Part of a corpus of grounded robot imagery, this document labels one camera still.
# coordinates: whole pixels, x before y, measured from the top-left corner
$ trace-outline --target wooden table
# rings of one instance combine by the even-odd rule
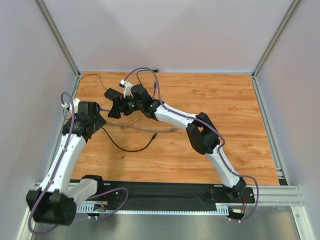
[[[119,82],[124,72],[85,72],[100,74],[103,85],[121,92]],[[223,148],[233,167],[243,175],[257,179],[260,185],[278,185],[275,164],[264,129],[250,75],[158,73],[162,100],[187,113],[205,112],[225,137]],[[143,85],[153,93],[154,78],[140,72]],[[135,74],[128,79],[138,84]],[[84,77],[76,94],[82,101],[93,101],[104,109],[112,102],[104,97],[98,75]],[[108,121],[107,112],[101,112]],[[134,112],[113,122],[127,124],[140,116]],[[142,117],[133,126],[165,130],[172,125]],[[144,147],[153,133],[126,127],[106,125],[118,145],[128,150]],[[96,132],[81,153],[72,178],[85,174],[100,175],[104,180],[175,183],[221,183],[209,160],[195,152],[185,131],[159,133],[141,152],[125,152],[115,147],[103,130]]]

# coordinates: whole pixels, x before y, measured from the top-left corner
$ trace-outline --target black cable connector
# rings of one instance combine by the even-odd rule
[[[141,152],[141,151],[145,150],[145,149],[151,144],[151,142],[156,138],[156,136],[157,136],[157,133],[155,133],[155,134],[151,137],[151,139],[150,139],[150,141],[148,142],[148,144],[147,144],[145,147],[141,148],[141,149],[138,149],[138,150],[127,150],[127,149],[124,149],[124,148],[120,147],[118,144],[116,144],[116,142],[111,138],[110,134],[107,132],[107,130],[106,130],[105,128],[103,128],[103,127],[101,127],[101,128],[105,131],[105,133],[108,135],[108,137],[109,137],[109,139],[111,140],[111,142],[112,142],[118,149],[121,149],[122,151],[129,152],[129,153],[136,153],[136,152]]]

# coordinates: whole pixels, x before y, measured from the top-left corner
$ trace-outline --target white panel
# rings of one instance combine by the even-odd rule
[[[292,0],[45,0],[82,71],[252,72]]]
[[[0,234],[16,238],[43,179],[75,77],[33,0],[0,1]]]
[[[258,75],[285,175],[300,189],[316,239],[320,239],[319,12],[319,0],[301,1]]]

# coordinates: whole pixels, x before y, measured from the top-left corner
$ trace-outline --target wood surface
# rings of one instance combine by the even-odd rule
[[[103,85],[122,92],[119,82],[124,72],[98,73]],[[205,112],[218,131],[225,137],[225,154],[242,175],[250,175],[260,185],[278,185],[266,131],[264,129],[250,75],[158,73],[162,100],[187,113]],[[154,78],[149,72],[139,73],[141,82],[153,93]],[[138,84],[135,74],[128,79]],[[104,97],[105,89],[98,75],[84,77],[76,94],[82,101],[93,101],[104,109],[112,102]],[[108,121],[107,112],[101,112]],[[128,124],[139,117],[139,112],[113,122]],[[143,116],[133,126],[165,130],[174,126]],[[118,145],[128,150],[144,147],[153,133],[126,127],[106,125],[105,128]],[[150,146],[141,152],[118,149],[101,129],[96,132],[81,153],[72,178],[101,175],[104,180],[147,181],[174,183],[221,183],[209,160],[195,152],[185,131],[159,133]]]

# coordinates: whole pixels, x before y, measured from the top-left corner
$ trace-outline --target metal frame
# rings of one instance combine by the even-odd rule
[[[44,3],[44,0],[34,0],[36,5],[38,6],[40,12],[42,13],[48,27],[50,28],[55,40],[57,41],[60,49],[63,52],[63,55],[65,56],[68,64],[70,65],[71,69],[73,70],[74,74],[76,75],[76,84],[77,81],[80,78],[80,72],[70,54],[68,51],[68,48],[66,47],[66,44],[64,43],[51,15],[50,12]],[[291,19],[292,15],[294,14],[295,10],[297,9],[297,6],[301,0],[292,0],[291,5],[289,6],[287,12],[285,13],[281,23],[279,24],[277,30],[275,31],[273,37],[271,38],[266,50],[264,51],[262,57],[260,58],[255,70],[252,72],[252,84],[253,88],[256,94],[256,98],[258,101],[258,105],[260,108],[261,116],[263,119],[264,127],[266,130],[266,134],[270,143],[270,148],[272,151],[272,156],[274,159],[274,163],[276,166],[276,172],[277,176],[279,179],[285,179],[285,170],[283,169],[283,164],[282,164],[282,159],[281,155],[279,154],[278,151],[278,144],[277,141],[274,137],[274,131],[273,128],[268,120],[268,113],[264,104],[264,100],[261,96],[261,91],[259,87],[259,82],[257,79],[258,73],[261,71],[263,68],[266,60],[269,58],[272,50],[274,49],[274,46],[278,42],[278,39],[281,37],[284,29],[286,28],[289,20]],[[59,145],[59,137],[57,138],[57,145],[55,149],[52,151],[52,159],[54,157],[54,153],[57,152],[57,146]],[[69,187],[73,187],[76,183],[70,183]],[[253,188],[254,193],[256,194],[257,190],[255,185],[250,185],[248,187]],[[86,202],[87,204],[92,204],[94,201],[88,201]],[[308,219],[308,216],[306,214],[305,208],[304,208],[304,203],[302,201],[300,192],[298,187],[296,186],[283,186],[283,185],[262,185],[259,186],[259,206],[290,206],[292,213],[294,215],[294,220],[299,232],[299,235],[301,239],[306,239],[306,240],[313,240],[315,239],[310,222]],[[20,227],[20,232],[22,235],[28,234],[28,231],[26,231],[26,226],[27,226],[27,217],[29,214],[29,209],[27,209],[24,220],[22,221],[22,225]]]

